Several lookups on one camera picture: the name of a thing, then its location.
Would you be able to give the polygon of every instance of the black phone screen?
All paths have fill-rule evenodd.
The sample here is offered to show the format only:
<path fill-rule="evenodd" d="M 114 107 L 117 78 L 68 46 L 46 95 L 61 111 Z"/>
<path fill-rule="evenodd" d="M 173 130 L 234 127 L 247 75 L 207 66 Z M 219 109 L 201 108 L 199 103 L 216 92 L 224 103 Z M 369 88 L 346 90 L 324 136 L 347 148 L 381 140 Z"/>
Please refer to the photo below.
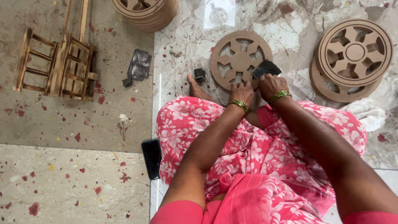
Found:
<path fill-rule="evenodd" d="M 160 154 L 160 142 L 158 139 L 145 141 L 141 143 L 142 153 L 144 154 L 144 160 L 146 170 L 150 180 L 159 179 L 159 167 L 162 155 Z"/>

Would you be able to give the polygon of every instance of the bare foot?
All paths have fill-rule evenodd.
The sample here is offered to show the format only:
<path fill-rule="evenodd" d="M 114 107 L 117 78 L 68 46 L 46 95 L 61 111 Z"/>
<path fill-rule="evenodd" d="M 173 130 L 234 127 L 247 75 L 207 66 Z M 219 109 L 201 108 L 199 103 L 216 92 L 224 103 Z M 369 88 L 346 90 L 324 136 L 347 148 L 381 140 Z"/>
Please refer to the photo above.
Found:
<path fill-rule="evenodd" d="M 198 85 L 196 80 L 193 78 L 192 74 L 187 75 L 187 80 L 189 83 L 189 96 L 196 97 L 202 100 L 215 102 L 216 104 L 220 104 Z"/>

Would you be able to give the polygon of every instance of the gold bangle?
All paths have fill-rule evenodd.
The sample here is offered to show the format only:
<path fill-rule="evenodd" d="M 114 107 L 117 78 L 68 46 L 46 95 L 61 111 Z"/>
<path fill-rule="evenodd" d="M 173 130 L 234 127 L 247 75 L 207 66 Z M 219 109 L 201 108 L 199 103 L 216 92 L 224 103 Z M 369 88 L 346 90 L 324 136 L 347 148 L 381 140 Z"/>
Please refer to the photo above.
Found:
<path fill-rule="evenodd" d="M 228 103 L 228 105 L 230 105 L 230 104 L 236 104 L 236 105 L 238 105 L 238 106 L 240 106 L 240 107 L 242 107 L 242 109 L 245 111 L 245 114 L 247 114 L 247 112 L 248 112 L 248 106 L 244 103 L 244 102 L 242 102 L 242 101 L 240 101 L 240 100 L 231 100 L 229 103 Z"/>
<path fill-rule="evenodd" d="M 277 99 L 279 99 L 279 98 L 281 98 L 281 97 L 283 97 L 283 96 L 292 96 L 292 94 L 290 94 L 288 91 L 284 90 L 284 91 L 281 91 L 281 92 L 279 92 L 279 93 L 273 95 L 273 96 L 271 97 L 271 100 L 269 101 L 269 106 L 270 106 L 271 108 L 273 108 L 273 107 L 271 106 L 271 104 L 272 104 L 275 100 L 277 100 Z"/>

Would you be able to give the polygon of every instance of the white cloth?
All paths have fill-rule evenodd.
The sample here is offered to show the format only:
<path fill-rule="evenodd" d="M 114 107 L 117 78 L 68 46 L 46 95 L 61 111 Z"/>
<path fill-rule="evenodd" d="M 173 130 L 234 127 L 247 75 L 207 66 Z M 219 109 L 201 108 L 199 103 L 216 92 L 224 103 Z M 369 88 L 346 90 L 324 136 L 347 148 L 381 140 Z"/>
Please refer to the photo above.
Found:
<path fill-rule="evenodd" d="M 385 124 L 386 112 L 379 107 L 378 102 L 369 98 L 354 101 L 341 110 L 352 113 L 367 132 L 375 131 Z"/>

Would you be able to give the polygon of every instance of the woman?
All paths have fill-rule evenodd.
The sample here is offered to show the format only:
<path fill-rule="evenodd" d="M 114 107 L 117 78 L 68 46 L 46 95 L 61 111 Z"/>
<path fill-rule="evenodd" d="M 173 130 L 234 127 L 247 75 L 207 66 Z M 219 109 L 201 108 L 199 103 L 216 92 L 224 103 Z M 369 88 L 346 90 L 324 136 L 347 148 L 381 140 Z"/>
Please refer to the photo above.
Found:
<path fill-rule="evenodd" d="M 221 106 L 192 75 L 188 96 L 160 109 L 160 176 L 170 187 L 151 223 L 398 223 L 398 197 L 361 159 L 367 133 L 350 113 L 295 102 L 286 80 L 232 84 Z"/>

